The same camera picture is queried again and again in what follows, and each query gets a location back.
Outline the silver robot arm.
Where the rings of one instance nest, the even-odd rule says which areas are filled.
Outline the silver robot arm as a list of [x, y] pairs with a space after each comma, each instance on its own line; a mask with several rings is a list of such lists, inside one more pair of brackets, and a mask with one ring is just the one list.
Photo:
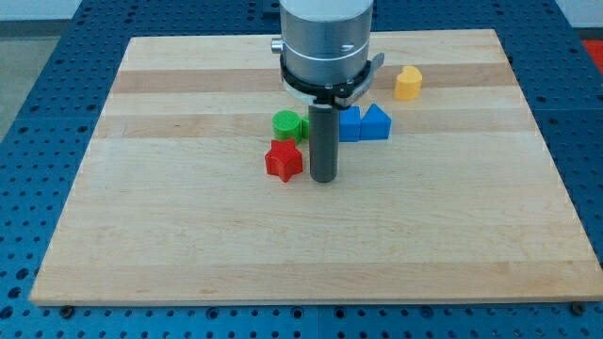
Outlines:
[[307, 105], [312, 179], [337, 174], [340, 112], [371, 87], [384, 54], [368, 57], [373, 0], [281, 0], [281, 36], [271, 42], [280, 56], [289, 94]]

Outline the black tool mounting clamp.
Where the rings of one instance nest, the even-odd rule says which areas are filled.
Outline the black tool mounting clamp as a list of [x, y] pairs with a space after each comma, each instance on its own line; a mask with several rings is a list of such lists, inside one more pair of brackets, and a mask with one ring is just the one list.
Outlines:
[[280, 57], [281, 77], [285, 90], [294, 98], [310, 106], [329, 105], [336, 109], [348, 109], [371, 87], [376, 71], [382, 67], [384, 53], [368, 60], [364, 68], [353, 78], [340, 84], [315, 85], [304, 82], [291, 73]]

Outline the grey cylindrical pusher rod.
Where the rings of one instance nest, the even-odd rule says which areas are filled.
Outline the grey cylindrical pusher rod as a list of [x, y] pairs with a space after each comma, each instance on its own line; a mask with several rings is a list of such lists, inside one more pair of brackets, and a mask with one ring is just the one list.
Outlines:
[[340, 112], [331, 106], [308, 107], [311, 177], [331, 182], [337, 174]]

